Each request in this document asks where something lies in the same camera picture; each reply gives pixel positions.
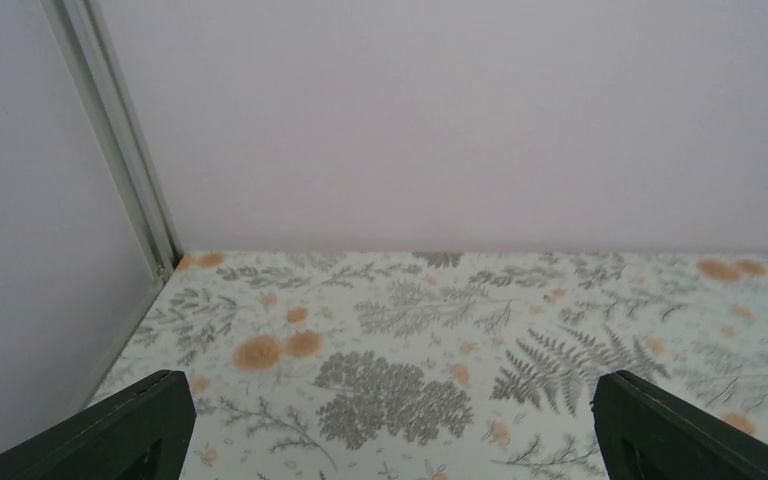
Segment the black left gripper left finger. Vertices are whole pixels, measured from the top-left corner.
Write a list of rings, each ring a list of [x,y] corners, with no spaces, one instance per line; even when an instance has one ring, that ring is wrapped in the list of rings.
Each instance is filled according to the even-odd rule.
[[[159,370],[0,454],[0,479],[177,479],[196,420],[186,375]]]

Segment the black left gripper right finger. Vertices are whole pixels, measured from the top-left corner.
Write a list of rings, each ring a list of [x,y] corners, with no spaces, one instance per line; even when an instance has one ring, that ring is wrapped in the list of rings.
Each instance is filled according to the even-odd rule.
[[[627,371],[598,379],[594,431],[611,480],[768,479],[768,445]]]

